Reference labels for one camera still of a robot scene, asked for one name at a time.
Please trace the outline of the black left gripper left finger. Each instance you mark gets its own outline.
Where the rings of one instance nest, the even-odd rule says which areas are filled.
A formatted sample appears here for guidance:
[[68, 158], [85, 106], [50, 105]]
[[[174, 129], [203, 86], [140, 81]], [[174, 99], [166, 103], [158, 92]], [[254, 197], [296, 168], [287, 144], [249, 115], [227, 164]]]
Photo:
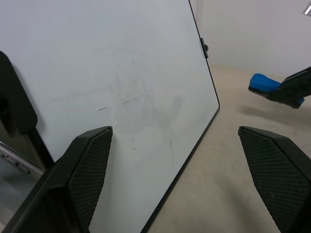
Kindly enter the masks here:
[[112, 136], [111, 126], [77, 136], [40, 177], [1, 233], [90, 233]]

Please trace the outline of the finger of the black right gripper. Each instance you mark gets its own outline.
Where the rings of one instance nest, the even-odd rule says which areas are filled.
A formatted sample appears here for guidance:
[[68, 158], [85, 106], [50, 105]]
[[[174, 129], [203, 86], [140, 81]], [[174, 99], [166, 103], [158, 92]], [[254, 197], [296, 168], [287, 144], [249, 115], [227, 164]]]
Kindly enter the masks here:
[[301, 78], [301, 77], [310, 76], [310, 75], [311, 75], [311, 67], [308, 67], [308, 68], [306, 68], [304, 70], [301, 70], [301, 71], [299, 71], [299, 72], [297, 72], [297, 73], [287, 77], [285, 79], [285, 81], [290, 80], [290, 79], [294, 79], [296, 77]]
[[304, 97], [311, 95], [311, 77], [284, 81], [273, 92], [269, 93], [268, 100], [288, 105], [298, 109], [304, 102]]

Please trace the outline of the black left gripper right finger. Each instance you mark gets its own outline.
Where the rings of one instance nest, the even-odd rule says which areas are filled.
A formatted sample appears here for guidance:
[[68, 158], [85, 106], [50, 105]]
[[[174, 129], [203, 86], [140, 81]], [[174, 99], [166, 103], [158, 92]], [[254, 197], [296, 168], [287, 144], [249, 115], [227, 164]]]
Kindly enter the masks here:
[[254, 186], [281, 233], [311, 233], [311, 158], [291, 139], [238, 130]]

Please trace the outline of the silver metal rail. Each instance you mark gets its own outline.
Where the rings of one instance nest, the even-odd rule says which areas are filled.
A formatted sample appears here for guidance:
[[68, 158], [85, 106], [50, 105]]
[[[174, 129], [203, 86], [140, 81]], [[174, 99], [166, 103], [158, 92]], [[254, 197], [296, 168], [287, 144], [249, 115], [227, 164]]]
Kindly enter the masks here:
[[25, 159], [2, 142], [0, 142], [0, 157], [23, 173], [32, 176], [35, 179], [39, 179], [44, 173], [39, 166]]

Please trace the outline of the black rounded stand bracket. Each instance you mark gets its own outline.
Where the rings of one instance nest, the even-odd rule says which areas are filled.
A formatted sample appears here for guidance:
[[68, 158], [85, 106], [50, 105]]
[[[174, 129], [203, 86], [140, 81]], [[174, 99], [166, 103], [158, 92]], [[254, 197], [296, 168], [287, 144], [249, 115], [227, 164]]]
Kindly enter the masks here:
[[0, 122], [10, 137], [22, 136], [37, 125], [35, 110], [5, 53], [0, 51]]

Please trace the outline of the white whiteboard with black frame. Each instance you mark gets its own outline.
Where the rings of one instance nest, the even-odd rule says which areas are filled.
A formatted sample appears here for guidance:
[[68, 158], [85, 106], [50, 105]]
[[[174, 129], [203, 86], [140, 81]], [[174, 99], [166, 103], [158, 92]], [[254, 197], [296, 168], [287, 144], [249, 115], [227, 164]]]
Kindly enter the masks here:
[[12, 62], [54, 160], [113, 127], [91, 233], [141, 233], [220, 105], [189, 0], [0, 0]]

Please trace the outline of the black clip on whiteboard frame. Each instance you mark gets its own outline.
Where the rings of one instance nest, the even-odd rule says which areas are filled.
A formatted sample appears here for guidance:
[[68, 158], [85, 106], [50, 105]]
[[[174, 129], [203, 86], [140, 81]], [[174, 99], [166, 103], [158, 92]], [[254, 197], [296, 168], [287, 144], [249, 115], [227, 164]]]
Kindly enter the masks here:
[[204, 56], [207, 59], [208, 58], [208, 53], [207, 53], [208, 52], [208, 45], [204, 42], [204, 39], [202, 37], [200, 38], [200, 42], [202, 45]]

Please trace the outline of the blue whiteboard eraser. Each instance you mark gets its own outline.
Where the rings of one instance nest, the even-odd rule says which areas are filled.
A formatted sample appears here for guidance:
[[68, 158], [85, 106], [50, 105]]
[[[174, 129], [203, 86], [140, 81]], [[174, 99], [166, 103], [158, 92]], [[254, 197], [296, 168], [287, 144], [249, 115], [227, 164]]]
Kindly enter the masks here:
[[284, 95], [276, 94], [276, 91], [280, 86], [280, 82], [270, 79], [263, 74], [256, 73], [250, 79], [248, 90], [270, 101], [285, 104], [295, 109], [299, 108], [305, 101], [304, 98], [293, 100]]

